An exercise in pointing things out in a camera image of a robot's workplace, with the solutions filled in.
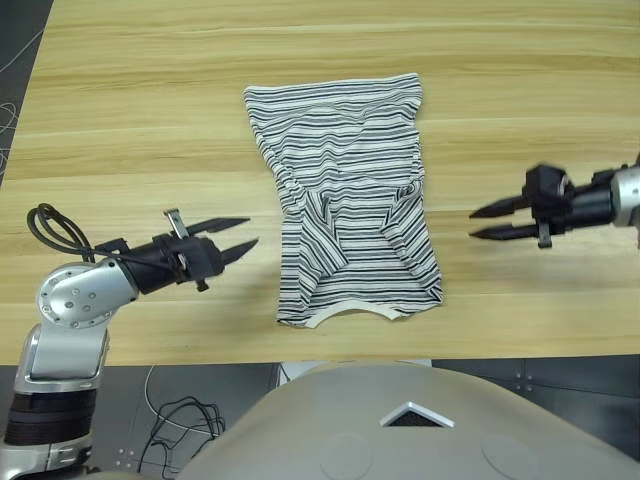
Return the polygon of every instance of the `striped fabric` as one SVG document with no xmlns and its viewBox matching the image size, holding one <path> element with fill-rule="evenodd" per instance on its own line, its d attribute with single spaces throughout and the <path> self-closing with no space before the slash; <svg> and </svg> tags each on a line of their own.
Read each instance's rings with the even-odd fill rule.
<svg viewBox="0 0 640 480">
<path fill-rule="evenodd" d="M 280 196 L 278 321 L 344 310 L 391 319 L 442 302 L 424 221 L 416 74 L 249 87 L 251 127 Z"/>
</svg>

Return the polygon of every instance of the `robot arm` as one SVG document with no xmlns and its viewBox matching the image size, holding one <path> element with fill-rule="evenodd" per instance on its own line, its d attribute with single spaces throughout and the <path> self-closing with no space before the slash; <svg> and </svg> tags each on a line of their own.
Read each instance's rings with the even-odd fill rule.
<svg viewBox="0 0 640 480">
<path fill-rule="evenodd" d="M 119 238 L 91 248 L 82 231 L 50 205 L 29 212 L 28 224 L 45 244 L 85 260 L 51 272 L 36 295 L 41 323 L 30 332 L 18 366 L 14 400 L 0 444 L 0 480 L 81 466 L 91 452 L 91 418 L 108 349 L 107 326 L 118 308 L 173 283 L 205 280 L 251 250 L 257 240 L 220 251 L 202 231 L 247 221 L 219 218 L 185 227 L 165 212 L 173 232 L 129 249 Z M 40 221 L 42 230 L 36 224 Z M 68 237 L 49 224 L 54 220 Z M 95 255 L 106 256 L 91 263 Z"/>
<path fill-rule="evenodd" d="M 535 224 L 502 224 L 471 236 L 488 240 L 537 237 L 540 248 L 549 248 L 552 235 L 574 228 L 613 223 L 616 227 L 636 227 L 640 234 L 640 156 L 635 165 L 596 172 L 591 183 L 580 186 L 574 186 L 564 170 L 539 165 L 527 171 L 522 195 L 498 200 L 471 217 L 501 217 L 523 208 L 531 208 Z"/>
</svg>

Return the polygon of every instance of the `gray floor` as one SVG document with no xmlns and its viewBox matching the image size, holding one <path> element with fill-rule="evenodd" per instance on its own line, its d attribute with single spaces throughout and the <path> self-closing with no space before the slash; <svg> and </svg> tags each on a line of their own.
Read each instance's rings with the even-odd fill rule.
<svg viewBox="0 0 640 480">
<path fill-rule="evenodd" d="M 51 0 L 0 0 L 0 69 L 42 29 L 50 5 Z M 0 73 L 0 104 L 21 106 L 38 43 Z M 5 119 L 6 114 L 0 111 L 0 125 Z M 10 147 L 13 130 L 2 132 L 0 128 L 0 132 L 0 148 Z M 514 390 L 640 460 L 638 355 L 439 361 L 434 365 L 484 377 Z M 95 416 L 94 465 L 109 470 L 137 465 L 155 418 L 144 396 L 148 371 L 148 367 L 106 369 Z M 0 367 L 0 431 L 12 395 L 13 372 L 13 367 Z M 274 366 L 270 364 L 158 367 L 149 379 L 148 393 L 155 408 L 188 394 L 203 402 L 216 402 L 231 426 L 269 391 L 273 379 Z M 178 423 L 187 425 L 195 420 L 183 417 Z M 178 428 L 168 427 L 163 435 L 176 438 L 181 433 Z M 203 438 L 197 432 L 189 433 L 171 464 L 176 468 L 184 465 Z M 151 450 L 146 460 L 143 471 L 159 477 L 162 451 Z"/>
<path fill-rule="evenodd" d="M 203 403 L 216 403 L 229 428 L 275 386 L 276 368 L 272 364 L 154 367 L 147 394 L 156 410 L 165 402 L 187 395 Z M 105 369 L 94 416 L 91 466 L 102 470 L 136 469 L 141 450 L 156 420 L 145 399 L 148 373 L 149 367 Z M 6 425 L 14 374 L 14 367 L 0 367 L 0 432 Z M 190 426 L 200 423 L 200 415 L 195 409 L 190 409 L 172 420 Z M 183 433 L 184 429 L 167 425 L 159 437 L 175 440 Z M 188 433 L 169 458 L 174 470 L 168 470 L 167 476 L 175 477 L 176 471 L 191 459 L 207 438 L 205 433 Z M 142 471 L 159 478 L 163 462 L 163 450 L 151 448 L 145 456 Z"/>
</svg>

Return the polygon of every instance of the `wire bundle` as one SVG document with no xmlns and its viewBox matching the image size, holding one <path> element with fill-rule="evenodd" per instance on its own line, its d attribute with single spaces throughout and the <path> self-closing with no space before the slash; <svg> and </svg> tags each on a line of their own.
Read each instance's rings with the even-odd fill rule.
<svg viewBox="0 0 640 480">
<path fill-rule="evenodd" d="M 49 222 L 53 222 L 53 224 L 61 231 L 64 231 L 67 236 L 65 237 L 56 232 Z M 150 262 L 142 258 L 123 255 L 121 253 L 96 250 L 91 246 L 82 229 L 73 220 L 65 217 L 48 203 L 41 203 L 36 208 L 29 210 L 27 213 L 27 227 L 33 236 L 46 246 L 62 253 L 80 255 L 84 262 L 95 263 L 95 256 L 99 255 L 115 260 L 141 263 L 150 267 L 171 271 L 171 268 L 163 263 Z"/>
<path fill-rule="evenodd" d="M 174 471 L 170 466 L 171 454 L 173 451 L 180 445 L 180 443 L 186 438 L 186 436 L 190 432 L 198 433 L 206 436 L 207 438 L 200 444 L 197 450 L 191 455 L 191 458 L 194 458 L 198 455 L 202 449 L 211 441 L 218 438 L 226 429 L 225 420 L 220 413 L 220 409 L 215 403 L 203 403 L 198 400 L 194 396 L 186 396 L 181 398 L 180 400 L 176 400 L 173 402 L 163 403 L 157 410 L 151 404 L 149 400 L 149 378 L 151 377 L 151 372 L 154 367 L 149 369 L 147 373 L 147 378 L 144 384 L 144 395 L 147 405 L 151 409 L 152 412 L 156 415 L 156 420 L 151 427 L 149 432 L 149 437 L 142 449 L 142 454 L 140 455 L 140 460 L 138 461 L 138 469 L 137 472 L 140 473 L 142 470 L 142 462 L 144 458 L 152 447 L 161 447 L 164 453 L 164 461 L 162 465 L 162 478 L 164 480 L 173 480 L 172 477 L 167 476 L 167 470 L 171 473 L 176 474 L 178 472 Z M 182 425 L 180 423 L 176 423 L 171 419 L 174 418 L 178 412 L 181 412 L 185 409 L 196 409 L 202 415 L 202 419 L 200 423 L 194 425 Z M 166 437 L 161 437 L 160 432 L 165 425 L 173 425 L 178 427 L 183 431 L 183 433 L 176 439 L 169 439 Z"/>
</svg>

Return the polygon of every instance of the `wood grain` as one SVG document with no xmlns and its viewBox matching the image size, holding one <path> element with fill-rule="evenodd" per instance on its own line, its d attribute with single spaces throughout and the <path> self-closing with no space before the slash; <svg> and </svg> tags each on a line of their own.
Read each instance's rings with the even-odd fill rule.
<svg viewBox="0 0 640 480">
<path fill-rule="evenodd" d="M 0 190 L 0 363 L 37 321 L 40 280 L 73 260 L 27 232 L 44 201 L 96 243 L 147 242 L 173 206 L 187 222 L 251 216 L 222 247 L 260 236 L 210 291 L 122 309 L 113 365 L 640 352 L 631 230 L 550 251 L 467 236 L 484 225 L 469 212 L 515 194 L 537 162 L 584 182 L 634 158 L 639 18 L 635 0 L 56 0 Z M 396 323 L 276 325 L 281 213 L 242 90 L 411 71 L 446 304 Z"/>
</svg>

